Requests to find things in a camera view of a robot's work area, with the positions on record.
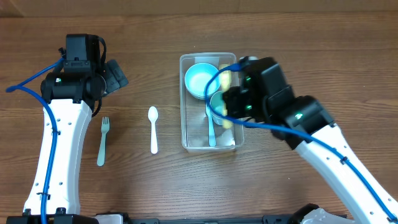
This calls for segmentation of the yellow plastic fork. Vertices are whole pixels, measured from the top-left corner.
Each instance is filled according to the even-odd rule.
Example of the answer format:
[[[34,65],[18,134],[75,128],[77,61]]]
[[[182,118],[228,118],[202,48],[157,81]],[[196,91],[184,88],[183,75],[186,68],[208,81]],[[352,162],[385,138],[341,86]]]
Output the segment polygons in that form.
[[[231,86],[231,72],[229,70],[225,71],[225,72],[221,72],[220,75],[220,85],[221,85],[221,91],[224,93],[226,91],[229,90],[230,86]],[[228,110],[226,108],[226,103],[223,101],[223,110],[221,112],[221,114],[223,116],[227,116],[228,115]],[[223,119],[223,128],[225,129],[229,129],[233,126],[233,123],[227,119]]]

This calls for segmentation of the teal green cup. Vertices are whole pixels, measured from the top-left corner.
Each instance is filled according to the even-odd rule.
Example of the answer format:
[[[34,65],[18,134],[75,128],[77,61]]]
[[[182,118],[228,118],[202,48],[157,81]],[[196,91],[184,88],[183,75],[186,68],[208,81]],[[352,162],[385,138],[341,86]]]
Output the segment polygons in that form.
[[[223,92],[222,91],[217,91],[214,93],[210,99],[210,105],[211,107],[219,114],[223,113],[223,108],[224,108],[224,101],[223,101]],[[222,126],[223,125],[223,119],[212,112],[213,116],[213,121],[217,124]]]

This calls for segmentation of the light blue bowl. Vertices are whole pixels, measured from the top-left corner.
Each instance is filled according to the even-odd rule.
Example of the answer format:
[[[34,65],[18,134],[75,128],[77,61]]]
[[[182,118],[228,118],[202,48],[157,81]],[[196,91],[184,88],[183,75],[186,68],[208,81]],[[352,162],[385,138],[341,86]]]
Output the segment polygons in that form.
[[[185,87],[189,93],[203,100],[205,98],[206,84],[218,72],[218,69],[210,63],[196,63],[185,73]]]

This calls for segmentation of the light blue plastic fork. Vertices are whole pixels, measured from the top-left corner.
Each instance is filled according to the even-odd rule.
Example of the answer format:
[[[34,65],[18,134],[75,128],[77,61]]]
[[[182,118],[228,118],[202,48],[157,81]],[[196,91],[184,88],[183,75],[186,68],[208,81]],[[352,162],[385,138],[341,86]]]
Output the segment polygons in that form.
[[[208,107],[208,105],[206,105],[206,115],[208,117],[208,140],[209,140],[209,146],[210,147],[214,147],[216,146],[216,138],[215,138],[215,130],[213,127],[213,118],[212,118],[212,114],[211,111]]]

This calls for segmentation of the white plastic spoon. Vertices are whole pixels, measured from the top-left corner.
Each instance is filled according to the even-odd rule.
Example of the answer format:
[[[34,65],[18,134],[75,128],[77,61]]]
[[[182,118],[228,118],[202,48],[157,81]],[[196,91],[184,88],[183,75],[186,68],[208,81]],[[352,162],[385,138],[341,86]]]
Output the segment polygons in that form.
[[[148,119],[151,124],[151,134],[150,134],[150,151],[152,154],[158,153],[158,143],[157,143],[157,132],[156,132],[156,121],[159,117],[157,108],[151,106],[148,110]]]

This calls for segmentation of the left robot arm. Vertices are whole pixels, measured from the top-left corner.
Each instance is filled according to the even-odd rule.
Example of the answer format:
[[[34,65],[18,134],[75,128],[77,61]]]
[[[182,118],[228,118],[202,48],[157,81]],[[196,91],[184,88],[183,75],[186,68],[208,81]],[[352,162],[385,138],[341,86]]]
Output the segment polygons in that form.
[[[40,93],[26,87],[38,74],[7,92],[24,91],[43,106],[42,146],[28,199],[21,216],[9,216],[7,224],[21,223],[127,223],[124,213],[93,217],[80,213],[79,174],[85,134],[102,99],[126,86],[127,78],[115,60],[106,60],[103,38],[68,34],[61,59],[42,70],[46,75]]]

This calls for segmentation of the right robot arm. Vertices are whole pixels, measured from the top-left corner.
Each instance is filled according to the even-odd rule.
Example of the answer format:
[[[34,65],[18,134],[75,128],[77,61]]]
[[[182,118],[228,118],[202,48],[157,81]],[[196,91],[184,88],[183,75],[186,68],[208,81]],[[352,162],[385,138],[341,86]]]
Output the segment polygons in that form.
[[[295,96],[272,58],[244,57],[222,68],[242,82],[223,93],[226,119],[268,129],[325,179],[358,223],[397,223],[397,201],[358,159],[327,109],[310,95]]]

